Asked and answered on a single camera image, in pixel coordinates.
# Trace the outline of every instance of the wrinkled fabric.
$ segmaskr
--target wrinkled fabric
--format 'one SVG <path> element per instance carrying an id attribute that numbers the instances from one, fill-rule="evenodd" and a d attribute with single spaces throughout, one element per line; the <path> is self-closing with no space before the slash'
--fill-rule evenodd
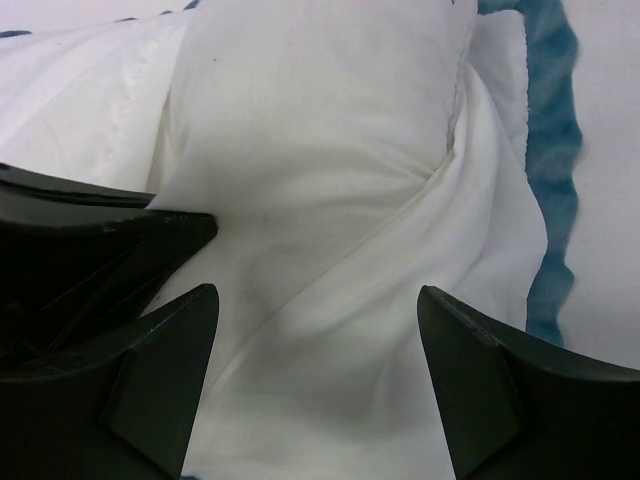
<path id="1" fill-rule="evenodd" d="M 453 478 L 419 289 L 524 329 L 546 248 L 522 139 L 467 61 L 475 4 L 217 1 L 199 13 L 151 206 L 220 225 L 150 307 L 199 283 L 220 291 L 185 475 Z"/>
<path id="2" fill-rule="evenodd" d="M 191 12 L 0 42 L 0 159 L 146 189 Z"/>

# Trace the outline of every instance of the bedding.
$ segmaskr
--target bedding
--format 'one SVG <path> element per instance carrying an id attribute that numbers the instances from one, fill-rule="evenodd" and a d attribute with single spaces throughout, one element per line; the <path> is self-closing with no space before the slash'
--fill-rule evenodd
<path id="1" fill-rule="evenodd" d="M 189 25 L 5 39 L 23 75 L 6 85 L 31 90 L 3 110 L 0 156 L 218 216 L 221 235 L 151 306 L 203 281 L 222 292 L 185 474 L 452 478 L 415 299 L 435 284 L 525 328 L 546 235 L 523 171 L 525 152 L 530 177 L 537 163 L 522 17 L 213 3 Z"/>

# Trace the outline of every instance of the blue fleece trim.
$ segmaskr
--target blue fleece trim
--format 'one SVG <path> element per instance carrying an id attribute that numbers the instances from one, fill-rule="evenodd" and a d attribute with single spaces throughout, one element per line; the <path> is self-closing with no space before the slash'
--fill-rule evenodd
<path id="1" fill-rule="evenodd" d="M 480 13 L 524 15 L 529 67 L 527 175 L 547 225 L 549 247 L 528 298 L 527 332 L 555 345 L 564 339 L 558 313 L 573 273 L 565 254 L 578 211 L 573 167 L 582 146 L 571 75 L 578 41 L 560 0 L 479 0 Z"/>
<path id="2" fill-rule="evenodd" d="M 21 35 L 31 35 L 28 30 L 8 30 L 6 32 L 0 32 L 0 38 L 19 37 Z"/>
<path id="3" fill-rule="evenodd" d="M 196 8 L 199 3 L 200 3 L 200 0 L 192 0 L 191 2 L 189 2 L 189 5 L 184 7 L 184 9 L 185 10 L 191 10 L 192 8 Z"/>

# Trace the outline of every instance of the blue ruffled edge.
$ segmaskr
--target blue ruffled edge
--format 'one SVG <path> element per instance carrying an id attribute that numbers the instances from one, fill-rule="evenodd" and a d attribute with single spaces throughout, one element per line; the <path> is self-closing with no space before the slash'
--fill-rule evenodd
<path id="1" fill-rule="evenodd" d="M 193 0 L 184 10 L 196 8 Z M 529 67 L 527 175 L 547 226 L 549 246 L 528 298 L 527 332 L 564 344 L 558 313 L 574 276 L 565 265 L 578 211 L 573 167 L 582 146 L 573 100 L 572 73 L 578 41 L 560 0 L 479 0 L 481 14 L 517 10 L 524 15 Z M 172 13 L 164 11 L 161 15 Z M 125 18 L 119 21 L 135 20 Z M 0 38 L 28 35 L 0 32 Z"/>

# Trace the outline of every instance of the black plastic part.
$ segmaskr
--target black plastic part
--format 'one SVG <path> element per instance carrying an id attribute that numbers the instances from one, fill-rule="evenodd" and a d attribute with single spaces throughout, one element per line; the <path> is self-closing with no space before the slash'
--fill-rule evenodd
<path id="1" fill-rule="evenodd" d="M 179 478 L 218 295 L 139 315 L 217 227 L 151 199 L 0 165 L 0 479 Z"/>
<path id="2" fill-rule="evenodd" d="M 179 478 L 217 314 L 203 286 L 0 375 L 0 478 Z"/>
<path id="3" fill-rule="evenodd" d="M 433 287 L 418 319 L 459 480 L 640 478 L 640 372 L 548 344 Z"/>
<path id="4" fill-rule="evenodd" d="M 135 318 L 215 236 L 151 198 L 0 168 L 0 369 Z"/>

